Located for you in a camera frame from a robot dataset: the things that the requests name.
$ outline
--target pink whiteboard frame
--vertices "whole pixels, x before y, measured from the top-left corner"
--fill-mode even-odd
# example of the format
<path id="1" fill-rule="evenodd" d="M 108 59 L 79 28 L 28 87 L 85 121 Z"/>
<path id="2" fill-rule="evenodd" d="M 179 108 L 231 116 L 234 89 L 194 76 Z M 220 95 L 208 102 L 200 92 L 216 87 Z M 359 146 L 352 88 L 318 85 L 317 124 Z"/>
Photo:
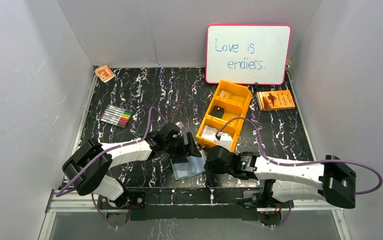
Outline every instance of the pink whiteboard frame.
<path id="1" fill-rule="evenodd" d="M 283 81 L 278 84 L 263 84 L 263 83 L 258 83 L 258 85 L 282 85 L 284 83 L 285 77 L 286 77 L 286 65 L 287 65 L 287 59 L 289 57 L 289 48 L 290 48 L 290 38 L 292 36 L 292 27 L 287 24 L 222 24 L 222 23 L 212 23 L 209 26 L 207 26 L 206 30 L 206 68 L 205 68 L 205 81 L 208 84 L 218 84 L 218 82 L 208 82 L 207 75 L 208 75 L 208 41 L 209 41 L 209 27 L 210 26 L 282 26 L 282 27 L 288 27 L 290 29 L 290 34 L 288 36 L 288 45 L 287 45 L 287 54 L 285 57 L 285 62 L 284 62 L 284 75 L 283 75 Z M 254 85 L 255 83 L 237 83 L 234 82 L 235 84 L 240 84 L 240 85 Z"/>

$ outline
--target gray wall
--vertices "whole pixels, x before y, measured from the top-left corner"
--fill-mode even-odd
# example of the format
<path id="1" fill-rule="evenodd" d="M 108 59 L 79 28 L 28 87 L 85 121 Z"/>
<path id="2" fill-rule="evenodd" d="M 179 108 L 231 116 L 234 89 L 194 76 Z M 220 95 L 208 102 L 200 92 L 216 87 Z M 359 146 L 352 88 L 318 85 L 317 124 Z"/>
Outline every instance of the gray wall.
<path id="1" fill-rule="evenodd" d="M 58 0 L 93 65 L 204 66 L 212 23 L 290 24 L 291 56 L 321 0 Z"/>
<path id="2" fill-rule="evenodd" d="M 383 175 L 383 1 L 324 0 L 291 62 L 316 155 L 334 154 Z M 377 183 L 354 167 L 357 189 Z M 353 239 L 383 239 L 383 187 L 345 211 Z"/>
<path id="3" fill-rule="evenodd" d="M 55 0 L 0 0 L 0 239 L 37 239 L 92 70 Z"/>

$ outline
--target yellow storage bin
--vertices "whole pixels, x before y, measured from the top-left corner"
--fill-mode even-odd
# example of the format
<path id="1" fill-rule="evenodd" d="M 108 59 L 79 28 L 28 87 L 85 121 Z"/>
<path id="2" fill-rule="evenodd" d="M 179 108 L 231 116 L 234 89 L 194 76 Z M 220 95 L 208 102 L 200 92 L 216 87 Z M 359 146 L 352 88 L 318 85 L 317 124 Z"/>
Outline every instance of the yellow storage bin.
<path id="1" fill-rule="evenodd" d="M 201 146 L 216 146 L 217 143 L 215 141 L 202 137 L 205 126 L 215 128 L 219 131 L 230 119 L 235 117 L 246 117 L 251 100 L 252 93 L 246 86 L 221 80 L 215 90 L 212 101 L 206 110 L 199 130 L 197 131 L 197 142 Z M 221 118 L 211 115 L 214 107 L 224 109 Z M 232 137 L 230 152 L 234 152 L 236 149 L 236 144 L 239 140 L 244 121 L 245 120 L 243 119 L 235 120 L 229 123 L 224 129 L 224 132 Z"/>

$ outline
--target marker pack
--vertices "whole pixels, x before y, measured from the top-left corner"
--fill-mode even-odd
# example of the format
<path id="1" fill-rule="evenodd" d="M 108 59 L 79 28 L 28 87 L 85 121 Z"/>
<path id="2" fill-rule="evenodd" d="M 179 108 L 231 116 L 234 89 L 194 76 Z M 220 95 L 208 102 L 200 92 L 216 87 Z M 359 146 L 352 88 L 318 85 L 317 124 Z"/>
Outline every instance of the marker pack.
<path id="1" fill-rule="evenodd" d="M 107 105 L 100 121 L 117 127 L 124 128 L 130 121 L 133 111 L 117 106 Z"/>

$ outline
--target book cover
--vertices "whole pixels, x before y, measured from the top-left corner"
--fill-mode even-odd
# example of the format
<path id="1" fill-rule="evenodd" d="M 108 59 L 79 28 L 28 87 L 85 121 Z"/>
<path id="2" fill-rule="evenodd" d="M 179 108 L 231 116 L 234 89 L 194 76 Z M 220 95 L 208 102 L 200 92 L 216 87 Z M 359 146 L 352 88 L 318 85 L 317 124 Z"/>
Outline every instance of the book cover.
<path id="1" fill-rule="evenodd" d="M 108 65 L 101 66 L 94 70 L 96 75 L 100 78 L 100 80 L 104 83 L 113 79 L 115 77 L 114 72 L 109 68 Z"/>
<path id="2" fill-rule="evenodd" d="M 260 91 L 256 96 L 261 111 L 293 109 L 296 106 L 290 90 Z"/>

